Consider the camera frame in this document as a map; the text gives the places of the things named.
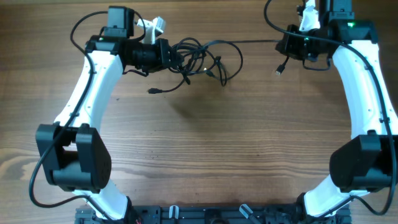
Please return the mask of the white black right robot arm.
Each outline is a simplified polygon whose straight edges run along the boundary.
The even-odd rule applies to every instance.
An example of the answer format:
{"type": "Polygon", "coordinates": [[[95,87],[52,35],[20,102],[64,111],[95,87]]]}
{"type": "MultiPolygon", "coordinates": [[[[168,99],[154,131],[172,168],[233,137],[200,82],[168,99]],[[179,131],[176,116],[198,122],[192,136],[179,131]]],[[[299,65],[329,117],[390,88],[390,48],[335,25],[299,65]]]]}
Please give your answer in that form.
{"type": "Polygon", "coordinates": [[[297,14],[300,24],[282,31],[277,51],[301,62],[326,55],[340,75],[351,118],[351,139],[331,155],[328,176],[300,197],[301,219],[332,218],[353,200],[388,189],[379,211],[384,215],[397,185],[397,115],[381,72],[376,28],[355,19],[351,1],[304,1],[297,14]]]}

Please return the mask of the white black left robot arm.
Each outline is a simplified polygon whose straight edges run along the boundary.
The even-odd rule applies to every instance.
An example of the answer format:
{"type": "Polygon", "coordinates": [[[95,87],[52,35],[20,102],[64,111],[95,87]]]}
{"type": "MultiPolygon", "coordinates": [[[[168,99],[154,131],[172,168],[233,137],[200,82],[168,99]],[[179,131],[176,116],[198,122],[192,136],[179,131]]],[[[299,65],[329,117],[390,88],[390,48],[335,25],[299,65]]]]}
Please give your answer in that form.
{"type": "Polygon", "coordinates": [[[111,181],[111,156],[100,136],[103,114],[113,89],[130,66],[148,76],[182,60],[162,38],[161,17],[143,19],[133,9],[111,6],[108,23],[81,49],[84,67],[75,89],[52,124],[38,127],[36,165],[47,182],[73,198],[82,198],[100,223],[141,223],[129,197],[111,181]]]}

